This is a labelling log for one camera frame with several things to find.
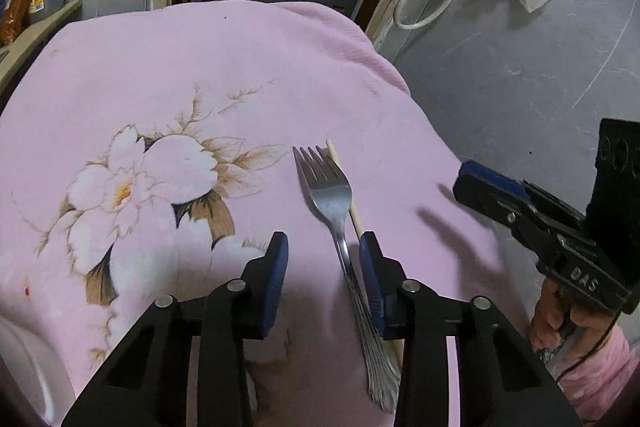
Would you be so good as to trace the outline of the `steel fork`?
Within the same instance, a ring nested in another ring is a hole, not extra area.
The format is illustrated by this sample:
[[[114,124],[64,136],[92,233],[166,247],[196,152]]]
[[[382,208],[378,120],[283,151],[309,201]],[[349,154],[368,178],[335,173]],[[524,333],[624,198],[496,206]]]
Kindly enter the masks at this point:
[[[346,241],[345,225],[352,205],[352,189],[340,167],[320,147],[295,147],[293,156],[306,194],[326,222],[341,263],[366,366],[368,395],[382,411],[392,413],[399,395],[399,369],[373,326]]]

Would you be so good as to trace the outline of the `white plastic utensil basket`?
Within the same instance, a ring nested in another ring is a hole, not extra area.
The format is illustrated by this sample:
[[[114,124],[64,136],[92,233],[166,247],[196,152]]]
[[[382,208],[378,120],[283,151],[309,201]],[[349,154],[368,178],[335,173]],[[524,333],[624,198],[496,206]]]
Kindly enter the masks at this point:
[[[54,418],[55,403],[47,383],[37,369],[23,336],[6,319],[1,319],[1,358],[27,402],[41,419],[50,424]]]

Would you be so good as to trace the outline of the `pink floral cloth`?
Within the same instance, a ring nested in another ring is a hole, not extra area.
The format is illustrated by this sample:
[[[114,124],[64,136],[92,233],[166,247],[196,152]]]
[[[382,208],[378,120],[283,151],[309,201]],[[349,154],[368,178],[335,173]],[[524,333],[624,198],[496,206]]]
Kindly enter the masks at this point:
[[[193,3],[70,24],[1,115],[1,318],[58,423],[158,297],[201,297],[288,236],[276,325],[247,343],[259,426],[388,426],[292,150],[332,143],[363,226],[440,295],[526,313],[460,164],[399,72],[311,3]]]

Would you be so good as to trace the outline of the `orange snack bag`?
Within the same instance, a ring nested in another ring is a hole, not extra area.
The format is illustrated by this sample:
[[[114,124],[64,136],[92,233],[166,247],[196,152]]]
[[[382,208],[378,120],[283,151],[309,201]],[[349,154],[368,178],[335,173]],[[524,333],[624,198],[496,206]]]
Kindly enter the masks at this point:
[[[30,0],[9,0],[1,21],[1,44],[7,46],[14,42],[23,31],[24,20]]]

